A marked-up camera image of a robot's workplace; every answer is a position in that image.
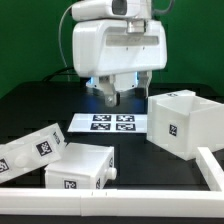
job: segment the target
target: black tabletop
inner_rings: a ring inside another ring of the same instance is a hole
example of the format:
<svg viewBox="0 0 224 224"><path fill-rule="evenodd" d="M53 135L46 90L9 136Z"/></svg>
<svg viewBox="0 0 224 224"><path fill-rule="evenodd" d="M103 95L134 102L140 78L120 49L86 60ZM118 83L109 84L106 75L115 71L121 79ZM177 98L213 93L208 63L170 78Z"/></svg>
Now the black tabletop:
<svg viewBox="0 0 224 224"><path fill-rule="evenodd" d="M222 102L211 88L198 84L151 84L150 95L183 89L198 96ZM68 133L75 113L147 114L147 100L135 96L121 98L118 107L104 105L104 98L86 93L79 83L27 82L0 100L0 144L58 123L66 142L114 146L115 181L105 188L209 190L195 160L184 161L146 140L146 134ZM223 165L224 151L214 153ZM44 188L44 168L1 184L1 187ZM223 219L129 218L129 217L0 217L0 223L223 223Z"/></svg>

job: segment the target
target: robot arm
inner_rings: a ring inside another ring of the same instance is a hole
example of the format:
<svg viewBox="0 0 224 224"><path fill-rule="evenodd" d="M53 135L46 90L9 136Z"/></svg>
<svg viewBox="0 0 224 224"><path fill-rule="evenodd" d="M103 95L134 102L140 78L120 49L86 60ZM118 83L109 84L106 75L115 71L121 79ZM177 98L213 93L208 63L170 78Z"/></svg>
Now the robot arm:
<svg viewBox="0 0 224 224"><path fill-rule="evenodd" d="M147 97L151 71L166 65L165 32L151 19L151 8L151 0L85 0L72 6L78 21L73 31L75 70L80 77L98 79L107 106L118 104L119 76L128 80L137 72L138 87Z"/></svg>

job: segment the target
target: green wall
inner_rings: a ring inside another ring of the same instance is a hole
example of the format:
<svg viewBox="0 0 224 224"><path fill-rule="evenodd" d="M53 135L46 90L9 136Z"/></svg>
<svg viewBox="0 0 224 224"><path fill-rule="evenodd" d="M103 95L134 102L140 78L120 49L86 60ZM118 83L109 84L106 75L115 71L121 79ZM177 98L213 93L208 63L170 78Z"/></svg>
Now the green wall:
<svg viewBox="0 0 224 224"><path fill-rule="evenodd" d="M63 67L58 24L72 0L0 1L0 97L25 81L41 80ZM168 0L155 0L160 8ZM203 83L224 95L224 0L176 0L162 20L168 63L153 82ZM72 27L67 18L63 47L72 65Z"/></svg>
<svg viewBox="0 0 224 224"><path fill-rule="evenodd" d="M155 0L160 8L167 2ZM168 63L153 81L207 84L224 96L224 1L176 0L172 13L161 20Z"/></svg>
<svg viewBox="0 0 224 224"><path fill-rule="evenodd" d="M42 80L63 68L58 25L72 0L0 0L0 97L16 85ZM63 48L72 65L71 18L63 26Z"/></svg>

